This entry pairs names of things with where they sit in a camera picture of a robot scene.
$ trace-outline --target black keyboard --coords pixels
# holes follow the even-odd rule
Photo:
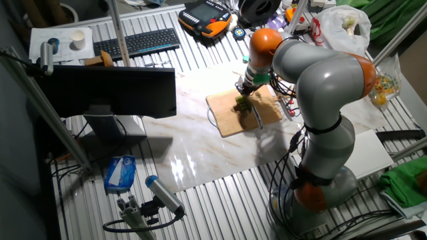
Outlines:
[[[137,57],[150,53],[158,53],[179,47],[175,29],[162,29],[125,37],[129,57]],[[114,61],[121,59],[117,39],[101,41],[93,44],[95,56],[101,56],[101,50],[109,53]]]

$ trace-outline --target wooden cutting board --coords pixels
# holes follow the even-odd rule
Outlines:
[[[243,131],[258,128],[254,112],[241,113],[237,108],[237,89],[231,89],[206,97],[222,137],[229,137]],[[282,119],[282,114],[267,86],[259,88],[250,97],[260,114],[263,125],[275,123]]]

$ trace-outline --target metal pole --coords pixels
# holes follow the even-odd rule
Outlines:
[[[304,10],[304,7],[307,7],[307,4],[308,4],[308,0],[300,0],[298,5],[296,6],[294,16],[292,17],[291,22],[289,23],[289,25],[285,29],[290,35],[294,34],[296,25],[297,25],[298,21],[300,20],[301,15],[302,15],[302,11]]]
[[[109,11],[111,13],[111,18],[113,19],[113,25],[115,29],[115,34],[117,35],[117,42],[119,43],[121,58],[125,67],[131,66],[131,61],[129,60],[129,53],[127,52],[125,35],[123,34],[123,25],[120,21],[119,8],[117,7],[117,2],[115,0],[107,0]]]
[[[395,162],[399,161],[402,158],[407,157],[425,147],[427,147],[427,137],[423,137],[421,140],[418,140],[416,143],[411,144],[409,147],[393,154],[392,159]]]
[[[409,35],[412,30],[427,16],[427,2],[421,7],[421,9],[415,13],[415,15],[409,20],[407,24],[393,37],[393,39],[381,50],[381,52],[375,57],[375,67],[388,57],[391,52]]]
[[[6,53],[18,57],[13,48],[7,48]],[[81,150],[75,139],[65,128],[63,122],[59,118],[45,94],[42,92],[38,84],[32,77],[28,77],[22,65],[8,57],[0,57],[0,64],[4,66],[6,71],[12,76],[15,82],[20,86],[23,92],[27,95],[30,102],[38,110],[40,115],[46,120],[47,124],[55,132],[56,136],[61,140],[64,146],[70,151],[77,162],[86,171],[91,171],[90,162],[87,160],[85,153]]]

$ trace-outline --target monitor stand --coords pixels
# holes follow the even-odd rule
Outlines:
[[[129,149],[147,137],[144,130],[131,116],[115,116],[109,105],[91,105],[83,116],[89,123],[92,132],[81,138],[83,146],[91,155],[91,160],[100,157],[110,159],[114,156],[129,154]]]

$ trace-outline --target white cup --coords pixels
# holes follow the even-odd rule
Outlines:
[[[71,34],[71,40],[77,49],[84,49],[86,46],[85,33],[83,31],[77,30]]]

